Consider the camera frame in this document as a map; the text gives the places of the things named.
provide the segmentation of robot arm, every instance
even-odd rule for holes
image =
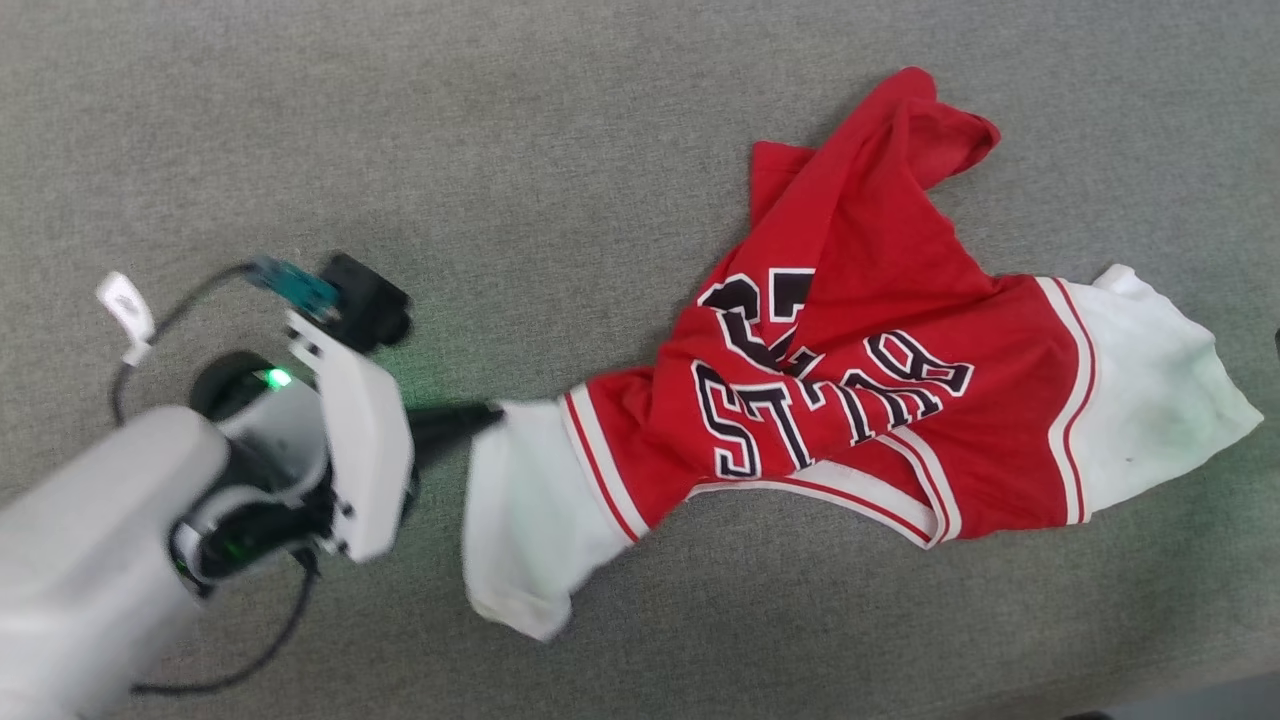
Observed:
[[[500,416],[472,405],[411,423],[362,355],[404,334],[407,297],[358,263],[338,256],[321,278],[257,266],[255,284],[294,307],[291,350],[315,388],[260,392],[216,423],[151,410],[0,510],[0,720],[102,715],[220,583],[280,551],[388,552],[415,459]]]

